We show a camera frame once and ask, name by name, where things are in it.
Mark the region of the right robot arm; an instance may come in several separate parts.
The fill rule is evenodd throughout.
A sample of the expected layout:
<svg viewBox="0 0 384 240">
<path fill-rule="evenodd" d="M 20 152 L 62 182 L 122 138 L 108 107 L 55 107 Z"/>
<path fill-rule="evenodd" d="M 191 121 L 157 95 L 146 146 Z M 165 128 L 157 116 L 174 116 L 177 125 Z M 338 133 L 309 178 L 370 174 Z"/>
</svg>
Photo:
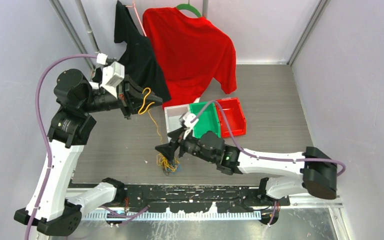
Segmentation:
<svg viewBox="0 0 384 240">
<path fill-rule="evenodd" d="M 302 193 L 325 200 L 337 197 L 338 163 L 316 147 L 294 153 L 258 152 L 228 145 L 212 131 L 196 138 L 179 128 L 168 136 L 170 141 L 155 150 L 170 162 L 187 153 L 216 165 L 226 175 L 263 174 L 257 192 L 263 205 Z"/>
</svg>

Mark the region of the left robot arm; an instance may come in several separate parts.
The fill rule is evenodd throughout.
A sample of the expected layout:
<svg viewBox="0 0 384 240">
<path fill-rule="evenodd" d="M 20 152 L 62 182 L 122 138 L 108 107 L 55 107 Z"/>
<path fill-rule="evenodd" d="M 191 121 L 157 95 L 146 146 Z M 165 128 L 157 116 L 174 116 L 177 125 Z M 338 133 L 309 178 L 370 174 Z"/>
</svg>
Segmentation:
<svg viewBox="0 0 384 240">
<path fill-rule="evenodd" d="M 14 214 L 17 222 L 34 226 L 46 236 L 67 237 L 81 218 L 96 208 L 109 203 L 118 207 L 126 201 L 125 185 L 110 177 L 78 196 L 66 197 L 78 159 L 96 125 L 93 113 L 120 109 L 130 118 L 163 104 L 161 97 L 129 76 L 119 76 L 116 83 L 111 94 L 103 87 L 94 89 L 78 69 L 58 76 L 53 92 L 60 107 L 45 135 L 47 160 L 30 202 Z"/>
</svg>

